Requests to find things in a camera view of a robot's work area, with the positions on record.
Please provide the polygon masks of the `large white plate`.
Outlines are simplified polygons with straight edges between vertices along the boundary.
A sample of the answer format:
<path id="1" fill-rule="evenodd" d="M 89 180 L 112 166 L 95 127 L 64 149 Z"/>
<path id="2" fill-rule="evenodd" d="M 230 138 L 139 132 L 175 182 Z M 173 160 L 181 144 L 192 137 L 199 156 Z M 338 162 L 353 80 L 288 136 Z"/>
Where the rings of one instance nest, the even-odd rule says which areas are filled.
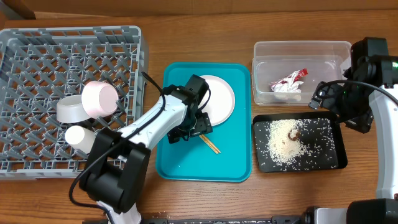
<path id="1" fill-rule="evenodd" d="M 235 106 L 235 95 L 230 85 L 220 77 L 213 75 L 201 76 L 209 85 L 199 107 L 205 103 L 202 112 L 208 113 L 212 126 L 225 122 L 232 114 Z"/>

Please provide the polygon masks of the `pink small bowl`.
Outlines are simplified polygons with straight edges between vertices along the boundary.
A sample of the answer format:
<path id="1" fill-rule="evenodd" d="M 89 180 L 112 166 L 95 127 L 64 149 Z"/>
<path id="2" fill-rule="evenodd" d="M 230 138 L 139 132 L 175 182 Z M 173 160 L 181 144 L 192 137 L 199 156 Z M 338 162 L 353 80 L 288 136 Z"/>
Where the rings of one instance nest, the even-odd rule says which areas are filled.
<path id="1" fill-rule="evenodd" d="M 87 115 L 91 118 L 106 117 L 118 108 L 119 100 L 116 89 L 109 83 L 91 81 L 81 93 L 81 102 Z"/>

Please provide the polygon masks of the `grey bowl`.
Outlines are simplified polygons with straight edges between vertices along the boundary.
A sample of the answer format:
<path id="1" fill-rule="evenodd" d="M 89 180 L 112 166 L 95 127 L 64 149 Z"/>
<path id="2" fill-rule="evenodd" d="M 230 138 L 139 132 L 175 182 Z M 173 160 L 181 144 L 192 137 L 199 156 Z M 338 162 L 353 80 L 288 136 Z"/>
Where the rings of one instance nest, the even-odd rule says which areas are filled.
<path id="1" fill-rule="evenodd" d="M 56 117 L 61 123 L 78 123 L 90 118 L 84 110 L 81 95 L 72 95 L 58 101 Z"/>

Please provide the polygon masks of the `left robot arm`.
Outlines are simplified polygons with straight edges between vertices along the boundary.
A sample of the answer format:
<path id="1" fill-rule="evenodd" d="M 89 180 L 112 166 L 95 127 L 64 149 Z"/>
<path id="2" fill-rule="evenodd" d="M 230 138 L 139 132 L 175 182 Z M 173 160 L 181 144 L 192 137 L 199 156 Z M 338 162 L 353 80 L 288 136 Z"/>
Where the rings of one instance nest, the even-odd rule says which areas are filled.
<path id="1" fill-rule="evenodd" d="M 75 187 L 81 188 L 94 203 L 70 196 L 73 204 L 104 211 L 108 223 L 140 223 L 136 201 L 153 148 L 163 137 L 173 144 L 212 132 L 208 114 L 202 111 L 203 97 L 211 95 L 204 78 L 192 75 L 186 85 L 170 85 L 159 92 L 158 102 L 135 122 L 96 135 L 85 167 L 69 190 L 72 194 Z"/>

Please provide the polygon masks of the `white cup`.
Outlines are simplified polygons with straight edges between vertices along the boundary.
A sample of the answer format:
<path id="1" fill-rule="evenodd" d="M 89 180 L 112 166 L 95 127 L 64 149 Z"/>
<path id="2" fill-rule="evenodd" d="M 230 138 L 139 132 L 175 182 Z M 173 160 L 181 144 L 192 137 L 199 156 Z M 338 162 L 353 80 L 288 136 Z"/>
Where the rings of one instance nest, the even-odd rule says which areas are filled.
<path id="1" fill-rule="evenodd" d="M 71 126 L 65 132 L 65 140 L 72 148 L 89 154 L 95 141 L 95 133 L 81 126 Z"/>

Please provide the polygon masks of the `white napkin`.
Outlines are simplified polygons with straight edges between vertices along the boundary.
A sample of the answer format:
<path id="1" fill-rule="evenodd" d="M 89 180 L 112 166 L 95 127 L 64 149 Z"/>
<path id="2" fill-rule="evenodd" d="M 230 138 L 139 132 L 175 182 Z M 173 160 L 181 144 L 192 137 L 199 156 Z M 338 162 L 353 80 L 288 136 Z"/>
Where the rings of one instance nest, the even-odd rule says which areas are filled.
<path id="1" fill-rule="evenodd" d="M 302 84 L 302 81 L 276 83 L 271 86 L 271 90 L 276 93 L 300 93 L 299 87 Z"/>

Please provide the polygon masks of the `red snack wrapper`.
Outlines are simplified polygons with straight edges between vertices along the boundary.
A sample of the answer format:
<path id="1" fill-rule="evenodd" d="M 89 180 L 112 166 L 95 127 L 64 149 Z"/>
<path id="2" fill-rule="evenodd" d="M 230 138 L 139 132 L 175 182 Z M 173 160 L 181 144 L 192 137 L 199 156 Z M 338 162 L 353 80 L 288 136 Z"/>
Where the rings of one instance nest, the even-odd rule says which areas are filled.
<path id="1" fill-rule="evenodd" d="M 284 78 L 282 78 L 282 79 L 280 79 L 280 80 L 277 80 L 277 81 L 275 81 L 275 82 L 272 82 L 272 83 L 270 84 L 270 88 L 271 88 L 272 85 L 274 85 L 274 84 L 276 84 L 276 83 L 283 83 L 283 82 L 292 83 L 292 82 L 300 81 L 300 79 L 303 78 L 303 77 L 305 77 L 306 75 L 308 75 L 308 71 L 307 71 L 306 68 L 304 68 L 304 69 L 302 69 L 302 70 L 294 71 L 294 72 L 291 73 L 290 75 L 287 75 L 286 77 L 284 77 Z"/>

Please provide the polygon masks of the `wooden chopstick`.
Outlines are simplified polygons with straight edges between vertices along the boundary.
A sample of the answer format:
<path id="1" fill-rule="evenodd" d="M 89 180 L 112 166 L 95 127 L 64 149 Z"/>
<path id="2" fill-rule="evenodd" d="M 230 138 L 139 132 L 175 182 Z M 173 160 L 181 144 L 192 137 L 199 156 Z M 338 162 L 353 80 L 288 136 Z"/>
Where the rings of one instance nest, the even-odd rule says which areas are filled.
<path id="1" fill-rule="evenodd" d="M 221 151 L 204 135 L 199 135 L 202 141 L 215 153 L 220 154 Z"/>

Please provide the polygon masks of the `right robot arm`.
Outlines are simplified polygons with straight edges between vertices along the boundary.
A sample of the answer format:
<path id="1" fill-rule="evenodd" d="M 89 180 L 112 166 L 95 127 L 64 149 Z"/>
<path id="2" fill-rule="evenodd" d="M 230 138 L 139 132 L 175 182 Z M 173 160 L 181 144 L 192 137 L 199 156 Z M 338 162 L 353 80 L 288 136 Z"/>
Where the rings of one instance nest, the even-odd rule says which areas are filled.
<path id="1" fill-rule="evenodd" d="M 366 37 L 351 46 L 344 79 L 320 82 L 309 107 L 337 115 L 338 123 L 361 133 L 376 125 L 378 181 L 376 198 L 347 208 L 310 207 L 302 223 L 397 223 L 397 57 L 386 39 Z"/>

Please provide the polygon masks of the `brown food scrap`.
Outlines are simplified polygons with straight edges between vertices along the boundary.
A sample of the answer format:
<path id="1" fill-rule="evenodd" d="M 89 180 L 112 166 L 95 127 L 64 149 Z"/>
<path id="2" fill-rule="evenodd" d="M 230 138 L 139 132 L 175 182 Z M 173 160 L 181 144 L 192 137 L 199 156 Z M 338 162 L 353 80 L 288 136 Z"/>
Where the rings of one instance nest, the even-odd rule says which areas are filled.
<path id="1" fill-rule="evenodd" d="M 300 131 L 298 129 L 291 129 L 287 136 L 291 141 L 297 141 L 300 137 Z"/>

